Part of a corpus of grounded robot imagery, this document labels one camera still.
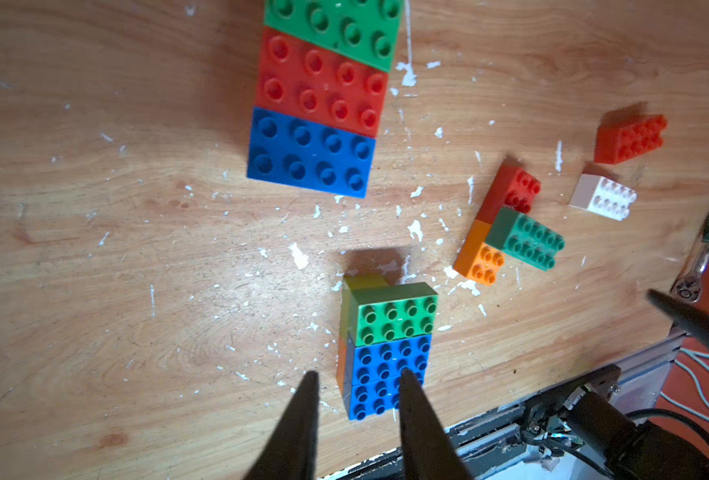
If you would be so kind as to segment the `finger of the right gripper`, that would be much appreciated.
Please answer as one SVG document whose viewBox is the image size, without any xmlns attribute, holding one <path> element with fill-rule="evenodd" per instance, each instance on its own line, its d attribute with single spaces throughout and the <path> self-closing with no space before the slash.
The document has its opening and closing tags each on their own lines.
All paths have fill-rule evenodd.
<svg viewBox="0 0 709 480">
<path fill-rule="evenodd" d="M 647 299 L 672 322 L 709 348 L 709 314 L 676 300 L 668 294 L 650 289 Z"/>
</svg>

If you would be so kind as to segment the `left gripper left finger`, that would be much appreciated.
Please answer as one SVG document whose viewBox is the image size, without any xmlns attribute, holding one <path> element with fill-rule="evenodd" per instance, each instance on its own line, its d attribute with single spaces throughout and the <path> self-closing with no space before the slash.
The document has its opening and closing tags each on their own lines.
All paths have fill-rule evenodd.
<svg viewBox="0 0 709 480">
<path fill-rule="evenodd" d="M 319 405 L 318 372 L 306 372 L 264 450 L 244 479 L 316 478 Z"/>
</svg>

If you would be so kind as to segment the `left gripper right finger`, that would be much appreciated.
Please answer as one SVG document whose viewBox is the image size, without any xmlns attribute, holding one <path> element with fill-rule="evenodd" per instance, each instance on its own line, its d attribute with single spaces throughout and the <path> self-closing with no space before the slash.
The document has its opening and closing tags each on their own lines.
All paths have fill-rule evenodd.
<svg viewBox="0 0 709 480">
<path fill-rule="evenodd" d="M 473 478 L 411 370 L 400 379 L 400 430 L 406 479 Z"/>
</svg>

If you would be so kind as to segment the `blue lego brick front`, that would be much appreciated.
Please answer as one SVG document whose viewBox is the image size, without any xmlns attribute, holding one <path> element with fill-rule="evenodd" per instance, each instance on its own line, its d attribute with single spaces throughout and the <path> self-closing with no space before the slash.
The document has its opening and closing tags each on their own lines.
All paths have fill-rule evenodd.
<svg viewBox="0 0 709 480">
<path fill-rule="evenodd" d="M 354 384 L 354 380 L 348 376 L 338 378 L 348 419 L 362 421 L 372 415 L 382 415 L 388 410 L 399 410 L 400 383 L 400 375 L 377 378 L 365 384 Z"/>
</svg>

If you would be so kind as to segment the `blue lego brick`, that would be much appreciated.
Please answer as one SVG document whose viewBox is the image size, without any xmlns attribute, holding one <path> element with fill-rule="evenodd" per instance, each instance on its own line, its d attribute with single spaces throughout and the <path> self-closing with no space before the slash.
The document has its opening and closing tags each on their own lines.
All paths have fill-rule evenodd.
<svg viewBox="0 0 709 480">
<path fill-rule="evenodd" d="M 377 378 L 401 375 L 410 369 L 421 383 L 426 378 L 433 336 L 421 335 L 370 346 L 356 346 L 348 340 L 346 376 L 354 384 L 365 384 Z"/>
<path fill-rule="evenodd" d="M 354 384 L 354 380 L 348 376 L 338 378 L 348 419 L 362 421 L 372 415 L 382 415 L 388 410 L 399 410 L 400 383 L 400 375 L 377 378 L 365 384 Z"/>
<path fill-rule="evenodd" d="M 364 198 L 375 151 L 373 138 L 256 107 L 246 176 Z"/>
</svg>

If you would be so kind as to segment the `lime lego brick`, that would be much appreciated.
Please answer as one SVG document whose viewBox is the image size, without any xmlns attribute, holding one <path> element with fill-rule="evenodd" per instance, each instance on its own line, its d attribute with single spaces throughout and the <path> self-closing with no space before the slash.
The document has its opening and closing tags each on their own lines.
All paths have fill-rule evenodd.
<svg viewBox="0 0 709 480">
<path fill-rule="evenodd" d="M 368 326 L 361 320 L 361 308 L 372 290 L 388 288 L 390 284 L 380 275 L 344 276 L 342 280 L 342 308 L 340 308 L 340 337 L 363 346 L 361 331 Z"/>
</svg>

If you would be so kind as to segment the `white lego brick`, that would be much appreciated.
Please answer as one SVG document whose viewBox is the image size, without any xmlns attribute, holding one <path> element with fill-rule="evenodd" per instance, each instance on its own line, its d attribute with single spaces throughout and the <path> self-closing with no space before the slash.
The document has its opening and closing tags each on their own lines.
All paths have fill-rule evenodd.
<svg viewBox="0 0 709 480">
<path fill-rule="evenodd" d="M 638 199 L 636 190 L 600 175 L 582 174 L 569 202 L 570 206 L 623 221 Z"/>
</svg>

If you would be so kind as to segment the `dark green lego brick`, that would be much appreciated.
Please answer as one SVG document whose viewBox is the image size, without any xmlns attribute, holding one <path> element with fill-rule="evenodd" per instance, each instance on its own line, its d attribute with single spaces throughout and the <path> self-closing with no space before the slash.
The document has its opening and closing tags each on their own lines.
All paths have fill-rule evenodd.
<svg viewBox="0 0 709 480">
<path fill-rule="evenodd" d="M 556 265 L 564 237 L 528 215 L 502 207 L 487 235 L 488 245 L 543 271 Z"/>
<path fill-rule="evenodd" d="M 388 72 L 403 11 L 400 0 L 266 0 L 264 24 Z"/>
</svg>

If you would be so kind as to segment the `small red lego brick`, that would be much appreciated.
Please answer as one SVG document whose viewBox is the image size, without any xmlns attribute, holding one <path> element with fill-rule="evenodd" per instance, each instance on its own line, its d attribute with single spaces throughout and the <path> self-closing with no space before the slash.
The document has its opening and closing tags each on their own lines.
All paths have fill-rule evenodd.
<svg viewBox="0 0 709 480">
<path fill-rule="evenodd" d="M 476 220 L 493 224 L 502 207 L 529 214 L 542 183 L 516 166 L 502 165 L 476 216 Z"/>
</svg>

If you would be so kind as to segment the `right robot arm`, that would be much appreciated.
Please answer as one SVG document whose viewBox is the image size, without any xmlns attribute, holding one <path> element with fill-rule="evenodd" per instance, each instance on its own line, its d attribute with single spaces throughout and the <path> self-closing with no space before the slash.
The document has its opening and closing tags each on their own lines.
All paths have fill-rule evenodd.
<svg viewBox="0 0 709 480">
<path fill-rule="evenodd" d="M 654 424 L 653 417 L 674 419 L 709 446 L 705 428 L 690 418 L 664 409 L 623 413 L 591 384 L 578 380 L 555 387 L 527 403 L 521 435 L 524 442 L 569 452 L 609 479 L 709 479 L 709 458 L 686 439 Z M 548 434 L 556 418 L 595 450 L 603 465 Z"/>
</svg>

